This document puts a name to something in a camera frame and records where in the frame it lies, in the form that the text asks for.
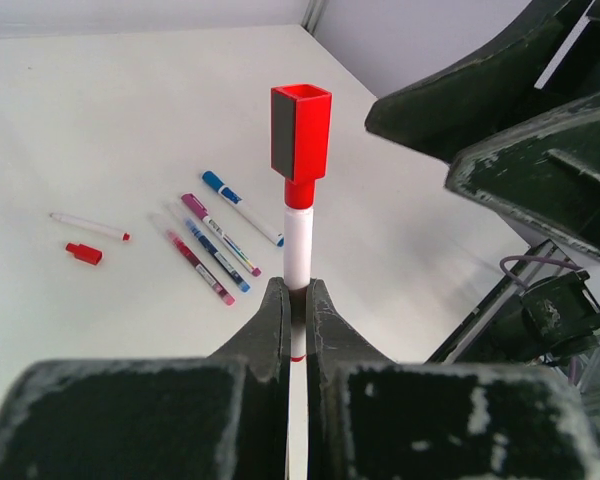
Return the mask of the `small red pen cap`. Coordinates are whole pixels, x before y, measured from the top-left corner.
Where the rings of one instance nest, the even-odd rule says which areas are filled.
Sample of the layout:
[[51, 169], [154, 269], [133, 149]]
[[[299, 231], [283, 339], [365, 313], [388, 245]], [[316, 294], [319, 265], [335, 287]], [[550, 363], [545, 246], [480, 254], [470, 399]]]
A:
[[312, 84], [278, 86], [270, 105], [271, 168], [284, 178], [285, 204], [308, 209], [326, 175], [332, 94]]

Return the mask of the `white pen blue print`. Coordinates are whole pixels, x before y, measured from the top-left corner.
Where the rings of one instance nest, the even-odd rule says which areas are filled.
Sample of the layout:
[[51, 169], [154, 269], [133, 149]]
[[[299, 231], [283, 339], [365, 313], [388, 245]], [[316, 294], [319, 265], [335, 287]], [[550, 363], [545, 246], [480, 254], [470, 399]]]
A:
[[191, 216], [185, 213], [184, 209], [175, 202], [165, 204], [167, 210], [176, 217], [191, 233], [191, 235], [202, 245], [204, 250], [215, 260], [222, 270], [231, 278], [233, 283], [243, 293], [250, 290], [250, 285], [244, 280], [238, 270], [230, 261], [219, 251], [207, 235], [201, 230], [199, 225]]

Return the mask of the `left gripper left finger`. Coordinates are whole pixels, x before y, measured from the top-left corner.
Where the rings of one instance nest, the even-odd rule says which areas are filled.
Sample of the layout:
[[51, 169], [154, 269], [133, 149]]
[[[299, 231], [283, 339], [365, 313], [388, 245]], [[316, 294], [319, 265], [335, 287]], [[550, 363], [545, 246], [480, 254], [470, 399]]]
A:
[[37, 362], [0, 407], [0, 479], [284, 479], [291, 302], [205, 358]]

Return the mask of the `thin white red pen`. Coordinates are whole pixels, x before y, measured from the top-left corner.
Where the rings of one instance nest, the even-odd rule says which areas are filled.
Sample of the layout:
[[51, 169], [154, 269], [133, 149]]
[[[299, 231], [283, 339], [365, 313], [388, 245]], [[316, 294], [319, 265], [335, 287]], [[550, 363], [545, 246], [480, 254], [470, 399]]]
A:
[[306, 479], [308, 400], [306, 372], [306, 293], [311, 279], [313, 209], [287, 207], [284, 217], [283, 279], [291, 302], [291, 370], [288, 470]]

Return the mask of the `pink white pen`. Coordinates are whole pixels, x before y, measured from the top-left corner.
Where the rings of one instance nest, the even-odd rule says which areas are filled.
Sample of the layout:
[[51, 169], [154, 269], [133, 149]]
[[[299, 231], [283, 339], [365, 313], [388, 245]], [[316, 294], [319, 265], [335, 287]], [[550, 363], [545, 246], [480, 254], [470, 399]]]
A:
[[240, 262], [249, 274], [254, 277], [259, 277], [262, 273], [245, 252], [237, 245], [237, 243], [226, 233], [226, 231], [216, 222], [209, 214], [207, 208], [202, 202], [192, 193], [187, 193], [181, 196], [181, 201], [189, 210], [201, 220], [211, 232], [223, 243], [228, 251]]

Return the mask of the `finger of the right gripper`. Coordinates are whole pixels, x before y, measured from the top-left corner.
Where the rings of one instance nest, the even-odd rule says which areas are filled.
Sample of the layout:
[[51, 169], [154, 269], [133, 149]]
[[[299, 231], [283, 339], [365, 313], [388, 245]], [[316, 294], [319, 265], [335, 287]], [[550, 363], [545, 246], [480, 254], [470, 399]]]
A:
[[600, 261], [600, 91], [459, 152], [445, 186]]
[[498, 35], [372, 105], [366, 130], [445, 163], [521, 106], [588, 1], [532, 1]]

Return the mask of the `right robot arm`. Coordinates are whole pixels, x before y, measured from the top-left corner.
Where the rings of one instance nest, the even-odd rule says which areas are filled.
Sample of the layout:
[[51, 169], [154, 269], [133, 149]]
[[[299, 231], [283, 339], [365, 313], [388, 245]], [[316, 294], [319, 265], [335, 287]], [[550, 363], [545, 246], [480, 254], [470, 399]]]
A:
[[600, 305], [570, 247], [600, 261], [600, 1], [533, 1], [449, 67], [378, 99], [366, 130], [444, 162], [446, 188], [544, 242], [434, 353], [440, 363], [566, 364]]

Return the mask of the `white marker blue end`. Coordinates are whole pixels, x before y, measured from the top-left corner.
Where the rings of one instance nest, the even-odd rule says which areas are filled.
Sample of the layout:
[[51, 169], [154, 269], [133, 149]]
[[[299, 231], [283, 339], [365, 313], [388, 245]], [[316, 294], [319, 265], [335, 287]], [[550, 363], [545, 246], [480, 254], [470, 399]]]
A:
[[204, 171], [201, 175], [201, 179], [276, 247], [282, 247], [284, 245], [283, 233], [279, 229], [273, 227], [263, 215], [260, 215], [254, 210], [244, 198], [227, 185], [213, 171]]

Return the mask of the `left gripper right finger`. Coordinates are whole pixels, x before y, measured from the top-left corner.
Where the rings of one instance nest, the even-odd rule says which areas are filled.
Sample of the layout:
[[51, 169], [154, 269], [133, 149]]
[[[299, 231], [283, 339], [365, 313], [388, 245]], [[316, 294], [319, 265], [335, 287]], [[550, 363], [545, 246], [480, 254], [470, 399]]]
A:
[[578, 395], [543, 367], [399, 364], [306, 296], [311, 479], [600, 479]]

